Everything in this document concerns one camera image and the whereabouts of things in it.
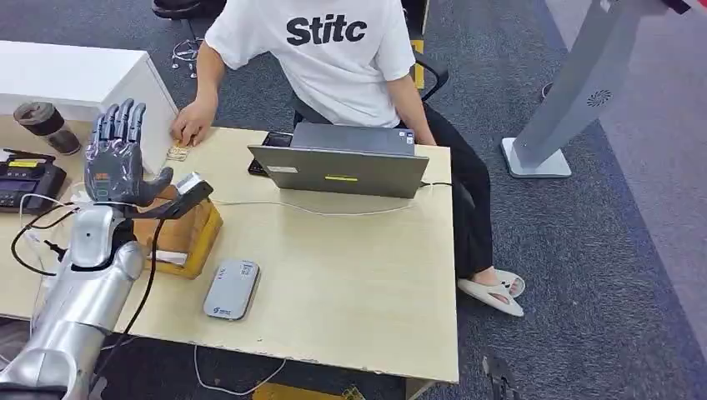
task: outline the power bank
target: power bank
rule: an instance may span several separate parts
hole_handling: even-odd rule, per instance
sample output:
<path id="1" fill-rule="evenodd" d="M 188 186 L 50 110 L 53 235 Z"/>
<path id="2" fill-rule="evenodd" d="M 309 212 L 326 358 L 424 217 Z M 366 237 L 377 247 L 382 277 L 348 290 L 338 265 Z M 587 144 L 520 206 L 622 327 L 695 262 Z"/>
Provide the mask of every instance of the power bank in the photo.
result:
<path id="1" fill-rule="evenodd" d="M 248 310 L 258 281 L 258 264 L 246 260 L 223 260 L 216 269 L 203 311 L 216 318 L 239 320 Z"/>

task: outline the stand base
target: stand base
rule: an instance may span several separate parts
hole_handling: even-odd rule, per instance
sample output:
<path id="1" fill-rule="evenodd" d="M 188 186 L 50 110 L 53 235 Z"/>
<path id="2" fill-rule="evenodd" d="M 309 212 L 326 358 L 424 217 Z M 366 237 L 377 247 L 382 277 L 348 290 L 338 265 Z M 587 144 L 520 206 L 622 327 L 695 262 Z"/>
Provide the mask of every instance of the stand base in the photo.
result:
<path id="1" fill-rule="evenodd" d="M 567 160 L 564 159 L 562 150 L 553 153 L 547 160 L 534 168 L 523 167 L 513 149 L 515 137 L 507 137 L 501 141 L 501 148 L 509 167 L 509 173 L 514 178 L 569 178 L 572 171 Z"/>

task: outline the black pants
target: black pants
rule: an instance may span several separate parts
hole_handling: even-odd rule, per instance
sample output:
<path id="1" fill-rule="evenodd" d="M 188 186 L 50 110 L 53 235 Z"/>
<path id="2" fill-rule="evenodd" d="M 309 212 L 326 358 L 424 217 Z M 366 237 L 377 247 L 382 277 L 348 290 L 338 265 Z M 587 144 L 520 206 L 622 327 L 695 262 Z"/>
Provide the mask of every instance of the black pants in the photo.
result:
<path id="1" fill-rule="evenodd" d="M 450 150 L 454 269 L 458 278 L 467 278 L 494 265 L 489 170 L 446 118 L 427 104 L 424 112 L 435 142 Z"/>

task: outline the white cabinet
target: white cabinet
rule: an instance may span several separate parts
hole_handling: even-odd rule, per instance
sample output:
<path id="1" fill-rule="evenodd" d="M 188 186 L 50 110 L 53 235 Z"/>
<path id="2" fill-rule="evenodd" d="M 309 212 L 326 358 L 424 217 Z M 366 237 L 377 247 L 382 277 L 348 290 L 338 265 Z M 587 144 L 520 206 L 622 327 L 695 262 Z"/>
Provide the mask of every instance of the white cabinet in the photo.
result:
<path id="1" fill-rule="evenodd" d="M 0 54 L 0 116 L 42 101 L 53 103 L 64 119 L 92 121 L 111 104 L 134 98 L 148 106 L 144 167 L 155 173 L 164 164 L 178 110 L 146 52 L 0 41 Z"/>

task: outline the laptop lid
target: laptop lid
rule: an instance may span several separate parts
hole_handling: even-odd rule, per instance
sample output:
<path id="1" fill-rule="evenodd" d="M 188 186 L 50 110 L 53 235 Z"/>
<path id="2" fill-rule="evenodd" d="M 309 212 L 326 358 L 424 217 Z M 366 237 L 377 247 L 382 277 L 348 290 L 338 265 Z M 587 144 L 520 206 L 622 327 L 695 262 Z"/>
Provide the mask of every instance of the laptop lid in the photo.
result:
<path id="1" fill-rule="evenodd" d="M 291 148 L 320 148 L 360 153 L 415 154 L 414 133 L 390 127 L 347 127 L 301 122 Z"/>

